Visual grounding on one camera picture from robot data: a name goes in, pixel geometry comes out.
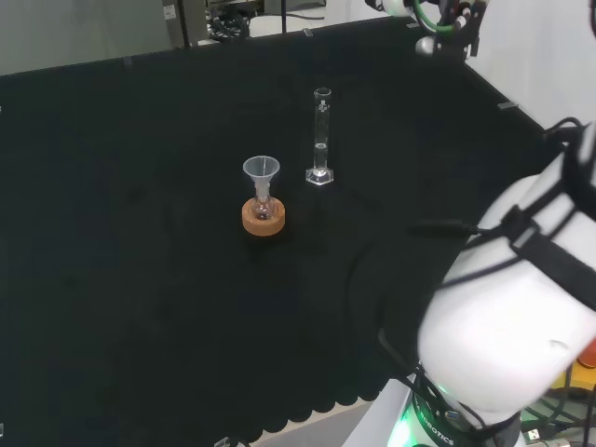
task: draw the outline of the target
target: black table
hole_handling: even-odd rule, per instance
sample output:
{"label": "black table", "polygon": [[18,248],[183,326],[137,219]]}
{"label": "black table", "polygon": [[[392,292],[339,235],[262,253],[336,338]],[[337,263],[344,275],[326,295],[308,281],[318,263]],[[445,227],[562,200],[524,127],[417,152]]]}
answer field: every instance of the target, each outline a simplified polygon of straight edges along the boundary
{"label": "black table", "polygon": [[[374,20],[0,79],[6,445],[198,446],[372,399],[461,241],[555,148],[465,66]],[[315,88],[336,181],[307,184]],[[287,226],[242,229],[249,156]]]}

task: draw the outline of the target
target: equipment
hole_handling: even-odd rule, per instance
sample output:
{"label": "equipment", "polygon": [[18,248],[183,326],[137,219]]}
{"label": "equipment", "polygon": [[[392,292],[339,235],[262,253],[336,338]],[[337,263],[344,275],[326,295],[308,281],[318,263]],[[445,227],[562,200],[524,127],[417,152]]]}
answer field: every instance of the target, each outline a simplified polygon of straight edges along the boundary
{"label": "equipment", "polygon": [[[436,0],[439,23],[419,0],[379,1],[369,4],[391,15],[413,13],[431,34],[416,45],[419,54],[460,61],[476,55],[488,0]],[[595,7],[593,0],[596,35]],[[413,393],[392,447],[568,445],[545,442],[568,427],[584,427],[583,445],[589,443],[596,388],[585,420],[555,424],[562,404],[550,417],[520,419],[596,337],[596,123],[565,118],[545,138],[561,143],[562,153],[540,175],[511,185],[478,227],[449,221],[417,228],[470,239],[420,327],[420,365],[410,369],[413,383],[401,378]],[[379,340],[407,368],[383,332]]]}

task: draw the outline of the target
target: black cable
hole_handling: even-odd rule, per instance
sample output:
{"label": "black cable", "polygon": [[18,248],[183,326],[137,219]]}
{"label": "black cable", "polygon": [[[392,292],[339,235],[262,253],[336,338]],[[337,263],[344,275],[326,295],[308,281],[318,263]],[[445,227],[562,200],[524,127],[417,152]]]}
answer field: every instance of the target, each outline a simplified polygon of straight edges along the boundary
{"label": "black cable", "polygon": [[[281,16],[281,14],[265,13],[265,14],[263,14],[263,16]],[[301,16],[300,14],[291,14],[291,13],[287,13],[286,17],[295,17],[296,19],[304,19],[304,20],[325,20],[324,17],[307,17],[307,16]]]}
{"label": "black cable", "polygon": [[544,133],[551,133],[553,130],[560,128],[563,124],[568,124],[568,123],[575,124],[579,128],[581,128],[583,126],[583,124],[581,124],[581,121],[579,121],[577,118],[575,118],[573,116],[567,116],[566,118],[563,118],[561,121],[559,121],[557,124],[555,124],[554,126],[551,126],[550,128],[546,129],[544,131]]}
{"label": "black cable", "polygon": [[594,400],[596,400],[596,385],[594,385],[594,388],[592,389],[592,392],[589,395],[588,411],[586,412],[586,424],[584,425],[583,447],[588,447],[589,444],[589,432],[591,429],[592,407],[594,406]]}
{"label": "black cable", "polygon": [[[541,403],[542,405],[544,405],[545,407],[547,407],[549,410],[552,410],[553,412],[557,410],[557,407],[555,407],[554,405],[552,405],[552,404],[551,404],[551,403],[550,403],[548,400],[546,400],[546,399],[541,399],[541,400],[540,400],[540,403]],[[561,411],[559,412],[559,416],[565,417],[565,418],[569,419],[569,420],[570,420],[570,421],[572,421],[572,422],[580,422],[580,421],[581,421],[581,419],[579,419],[578,417],[575,417],[575,416],[573,416],[572,414],[570,414],[570,413],[568,413],[568,412],[566,412],[566,411],[564,411],[564,410],[561,410]]]}
{"label": "black cable", "polygon": [[[526,408],[525,411],[528,412],[529,414],[531,414],[532,416],[536,417],[538,420],[537,421],[532,421],[532,423],[528,423],[524,425],[524,431],[530,431],[530,430],[534,430],[534,429],[538,429],[544,426],[547,426],[548,424],[552,423],[553,421],[557,420],[557,417],[559,417],[560,415],[562,415],[562,410],[565,407],[565,403],[567,402],[567,396],[568,396],[568,389],[569,386],[571,386],[571,374],[573,371],[573,364],[567,368],[567,370],[565,370],[565,384],[564,384],[564,394],[562,395],[562,397],[559,399],[559,403],[557,404],[556,407],[554,407],[554,410],[552,412],[552,414],[550,416],[545,416],[544,414],[541,414],[539,412],[537,412],[536,410],[532,409],[532,408]],[[575,419],[574,422],[578,421],[577,418],[575,417],[571,417],[572,420]]]}

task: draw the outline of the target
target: cable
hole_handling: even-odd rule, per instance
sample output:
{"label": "cable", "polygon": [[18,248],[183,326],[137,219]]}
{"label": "cable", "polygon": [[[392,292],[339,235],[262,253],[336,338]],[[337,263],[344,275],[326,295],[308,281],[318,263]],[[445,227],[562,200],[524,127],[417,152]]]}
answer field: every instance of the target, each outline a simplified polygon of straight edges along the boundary
{"label": "cable", "polygon": [[[532,408],[525,409],[526,412],[528,412],[532,416],[536,417],[538,420],[532,421],[533,424],[530,423],[530,424],[524,425],[524,431],[530,431],[530,430],[534,430],[534,429],[538,429],[538,428],[547,426],[548,424],[552,423],[553,421],[556,421],[557,418],[560,415],[562,415],[562,410],[565,407],[565,403],[567,402],[567,396],[569,394],[567,392],[567,390],[569,389],[569,386],[571,386],[572,371],[573,371],[573,364],[570,365],[569,368],[567,368],[567,370],[565,370],[565,385],[563,388],[564,394],[562,395],[561,399],[559,400],[559,403],[557,404],[557,406],[554,407],[554,410],[550,416],[545,416],[544,414],[541,414]],[[571,416],[570,419],[574,422],[578,421],[578,419],[573,416]]]}
{"label": "cable", "polygon": [[455,27],[453,25],[437,25],[433,23],[432,20],[429,19],[425,12],[422,10],[422,7],[420,6],[420,0],[413,0],[412,5],[414,15],[416,16],[416,18],[421,20],[433,32],[450,34],[455,31]]}
{"label": "cable", "polygon": [[591,429],[592,407],[594,406],[594,400],[596,400],[596,385],[594,385],[594,388],[592,389],[592,392],[589,395],[588,411],[586,412],[586,424],[584,425],[583,447],[588,447],[589,444],[589,432]]}
{"label": "cable", "polygon": [[[547,407],[549,410],[552,410],[553,412],[554,412],[554,411],[556,411],[556,409],[557,409],[557,407],[555,407],[554,405],[552,405],[552,404],[551,404],[551,403],[550,403],[548,400],[546,400],[546,399],[541,399],[541,400],[540,400],[540,403],[541,403],[542,405],[544,405],[545,407]],[[575,416],[573,416],[572,414],[569,414],[568,412],[565,412],[565,411],[563,411],[563,410],[561,410],[561,411],[559,412],[559,416],[566,417],[567,419],[569,419],[569,420],[570,420],[570,421],[572,421],[572,422],[580,422],[580,421],[581,421],[581,419],[579,419],[578,417],[575,417]]]}
{"label": "cable", "polygon": [[559,121],[557,124],[555,124],[554,126],[546,129],[544,131],[544,133],[551,133],[553,130],[557,130],[563,124],[567,124],[567,123],[575,124],[579,128],[581,128],[583,126],[583,124],[581,124],[581,121],[579,121],[577,118],[575,118],[573,116],[567,116],[566,118],[563,118],[561,121]]}
{"label": "cable", "polygon": [[[272,13],[266,13],[266,14],[262,14],[262,16],[281,16],[281,14],[272,14]],[[324,17],[307,17],[307,16],[301,16],[300,14],[291,14],[291,13],[286,13],[286,17],[295,17],[296,19],[304,19],[304,20],[325,20]]]}

